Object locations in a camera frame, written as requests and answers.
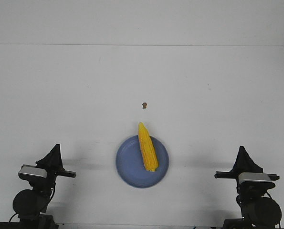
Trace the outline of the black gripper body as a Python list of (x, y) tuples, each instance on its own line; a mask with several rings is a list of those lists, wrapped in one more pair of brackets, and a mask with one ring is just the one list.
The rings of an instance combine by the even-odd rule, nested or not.
[(217, 171), (214, 177), (219, 179), (235, 179), (237, 181), (237, 189), (242, 193), (244, 191), (266, 193), (267, 190), (274, 188), (274, 182), (280, 179), (280, 176), (277, 174), (253, 172), (242, 172), (237, 175), (232, 172)]
[(51, 190), (55, 186), (55, 181), (58, 176), (75, 178), (76, 172), (67, 170), (55, 170), (54, 168), (45, 169), (47, 178), (39, 178), (32, 176), (22, 176), (22, 180), (28, 181), (30, 186), (37, 191)]

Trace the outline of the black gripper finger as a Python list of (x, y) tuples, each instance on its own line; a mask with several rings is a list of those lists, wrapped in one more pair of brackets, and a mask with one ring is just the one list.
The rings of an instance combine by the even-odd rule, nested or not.
[(58, 144), (41, 160), (36, 161), (38, 168), (56, 168), (58, 167)]
[(59, 170), (64, 170), (62, 157), (61, 157), (61, 146), (60, 146), (60, 144), (57, 144), (57, 161), (58, 161)]
[(239, 172), (241, 170), (242, 146), (239, 147), (238, 154), (230, 172)]
[(249, 156), (244, 146), (242, 146), (242, 169), (245, 172), (262, 173), (263, 168), (258, 166)]

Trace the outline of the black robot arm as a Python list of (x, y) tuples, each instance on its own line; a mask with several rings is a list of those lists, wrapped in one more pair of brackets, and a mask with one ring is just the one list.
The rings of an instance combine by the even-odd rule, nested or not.
[(28, 181), (31, 189), (20, 191), (14, 198), (12, 207), (20, 219), (20, 229), (57, 229), (53, 215), (46, 215), (49, 203), (55, 195), (58, 176), (75, 178), (76, 173), (65, 170), (61, 158), (61, 146), (52, 150), (35, 165), (22, 165), (18, 172), (21, 180)]
[(264, 173), (263, 168), (251, 159), (243, 146), (228, 172), (217, 171), (214, 175), (219, 179), (234, 179), (237, 186), (236, 202), (241, 209), (238, 219), (225, 219), (224, 229), (274, 229), (281, 227), (282, 210), (269, 195), (268, 190), (275, 188), (277, 174)]

